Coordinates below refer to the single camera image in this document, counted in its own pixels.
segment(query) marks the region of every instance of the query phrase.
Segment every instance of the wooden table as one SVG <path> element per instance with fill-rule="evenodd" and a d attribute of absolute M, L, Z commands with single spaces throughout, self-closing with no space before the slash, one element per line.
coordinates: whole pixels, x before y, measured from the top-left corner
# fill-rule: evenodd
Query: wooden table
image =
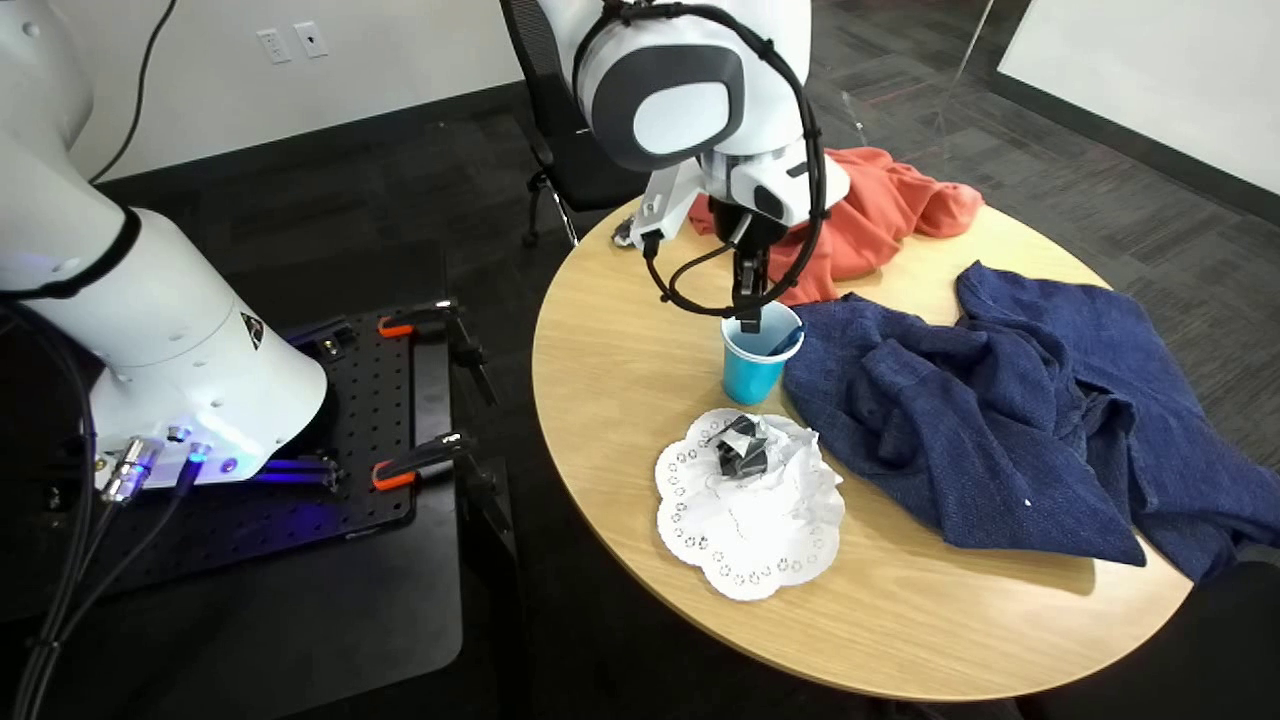
<path fill-rule="evenodd" d="M 1048 552 L 963 552 L 842 474 L 838 560 L 805 587 L 736 604 L 656 536 L 652 464 L 721 392 L 721 329 L 656 302 L 635 252 L 610 250 L 610 213 L 551 279 L 530 344 L 537 413 L 585 519 L 668 610 L 714 640 L 790 676 L 898 701 L 1029 697 L 1093 676 L 1138 647 L 1188 597 L 1146 550 L 1146 568 Z M 668 240 L 660 268 L 711 250 Z M 909 240 L 846 292 L 956 321 L 953 279 L 971 262 L 1023 278 L 1100 284 L 1077 256 L 985 208 L 960 240 Z M 697 268 L 686 292 L 724 303 L 727 262 Z M 780 397 L 755 413 L 790 413 Z"/>

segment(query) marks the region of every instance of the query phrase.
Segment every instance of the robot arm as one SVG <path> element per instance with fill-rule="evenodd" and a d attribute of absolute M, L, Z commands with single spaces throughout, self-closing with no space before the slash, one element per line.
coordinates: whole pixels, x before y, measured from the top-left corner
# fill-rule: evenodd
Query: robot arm
<path fill-rule="evenodd" d="M 246 479 L 323 400 L 288 349 L 162 216 L 119 208 L 68 160 L 89 82 L 45 0 L 0 0 L 0 302 L 104 362 L 101 490 Z"/>
<path fill-rule="evenodd" d="M 846 192 L 842 169 L 816 150 L 800 92 L 811 5 L 541 0 L 541 7 L 598 150 L 623 169 L 652 174 L 626 244 L 652 256 L 708 192 L 721 208 L 714 234 L 736 250 L 732 303 L 699 307 L 680 292 L 675 303 L 738 318 L 751 329 L 761 303 L 785 292 L 768 290 L 768 244 L 797 225 L 816 234 L 824 208 Z"/>

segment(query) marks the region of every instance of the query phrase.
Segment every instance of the white doily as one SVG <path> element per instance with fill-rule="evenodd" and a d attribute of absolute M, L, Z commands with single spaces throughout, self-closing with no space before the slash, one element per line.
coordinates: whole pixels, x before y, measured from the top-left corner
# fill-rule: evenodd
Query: white doily
<path fill-rule="evenodd" d="M 816 431 L 786 415 L 751 415 L 765 431 L 765 476 L 721 474 L 714 436 L 738 409 L 702 413 L 682 440 L 656 462 L 656 534 L 670 555 L 702 568 L 732 600 L 765 600 L 807 584 L 835 565 L 842 498 L 824 464 Z"/>

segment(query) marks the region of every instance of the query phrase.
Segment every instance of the small cup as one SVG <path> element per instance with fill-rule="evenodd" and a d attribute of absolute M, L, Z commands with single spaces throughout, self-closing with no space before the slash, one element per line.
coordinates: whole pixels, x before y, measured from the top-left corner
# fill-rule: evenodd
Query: small cup
<path fill-rule="evenodd" d="M 761 332 L 744 332 L 738 321 L 721 321 L 724 337 L 724 392 L 736 405 L 765 405 L 780 384 L 786 362 L 805 344 L 805 321 L 786 303 L 761 307 Z"/>

